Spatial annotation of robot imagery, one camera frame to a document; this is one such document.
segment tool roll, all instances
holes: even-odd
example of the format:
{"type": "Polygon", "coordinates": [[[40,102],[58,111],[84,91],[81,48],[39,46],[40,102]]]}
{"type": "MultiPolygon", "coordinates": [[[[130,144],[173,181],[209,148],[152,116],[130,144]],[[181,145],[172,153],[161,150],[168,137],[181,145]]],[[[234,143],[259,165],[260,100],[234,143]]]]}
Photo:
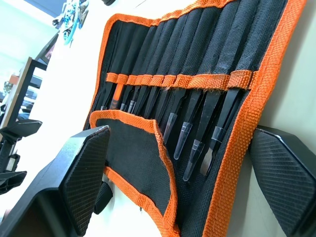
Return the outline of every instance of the tool roll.
{"type": "Polygon", "coordinates": [[[225,236],[242,159],[305,0],[198,0],[104,29],[85,129],[162,236],[225,236]]]}

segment white desk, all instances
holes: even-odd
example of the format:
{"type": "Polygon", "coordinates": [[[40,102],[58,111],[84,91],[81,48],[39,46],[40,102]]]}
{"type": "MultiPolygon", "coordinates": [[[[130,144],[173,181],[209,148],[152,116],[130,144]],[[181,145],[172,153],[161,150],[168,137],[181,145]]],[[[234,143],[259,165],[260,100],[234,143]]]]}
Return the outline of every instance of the white desk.
{"type": "MultiPolygon", "coordinates": [[[[18,170],[27,170],[23,184],[0,196],[0,213],[11,208],[36,174],[59,152],[65,141],[80,132],[93,97],[99,50],[107,19],[114,13],[148,18],[181,9],[194,0],[117,0],[110,7],[90,0],[89,14],[77,30],[71,48],[58,39],[31,119],[43,122],[37,134],[18,144],[21,155],[18,170]]],[[[306,7],[294,33],[279,77],[261,124],[297,135],[316,153],[316,1],[306,7]]],[[[100,215],[93,215],[86,236],[160,236],[149,215],[139,211],[118,188],[100,215]]],[[[255,179],[251,162],[245,158],[228,230],[230,237],[283,237],[272,211],[255,179]]]]}

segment table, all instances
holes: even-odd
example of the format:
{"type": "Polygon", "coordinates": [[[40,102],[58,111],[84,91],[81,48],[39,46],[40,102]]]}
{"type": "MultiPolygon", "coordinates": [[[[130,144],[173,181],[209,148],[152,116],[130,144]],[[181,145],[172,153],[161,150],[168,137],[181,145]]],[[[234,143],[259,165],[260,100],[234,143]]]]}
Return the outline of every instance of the table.
{"type": "MultiPolygon", "coordinates": [[[[148,18],[181,9],[194,0],[117,0],[105,6],[91,0],[89,14],[71,47],[58,39],[43,78],[31,119],[43,122],[37,134],[17,144],[18,170],[27,170],[23,184],[0,196],[0,213],[13,207],[36,174],[59,152],[66,140],[80,132],[93,97],[99,50],[107,19],[114,13],[148,18]]],[[[286,53],[276,89],[260,123],[297,135],[316,153],[316,1],[306,7],[286,53]]],[[[92,215],[86,236],[152,236],[160,233],[150,216],[140,211],[115,185],[114,198],[100,215],[92,215]]],[[[237,185],[229,237],[284,237],[256,181],[246,156],[237,185]]]]}

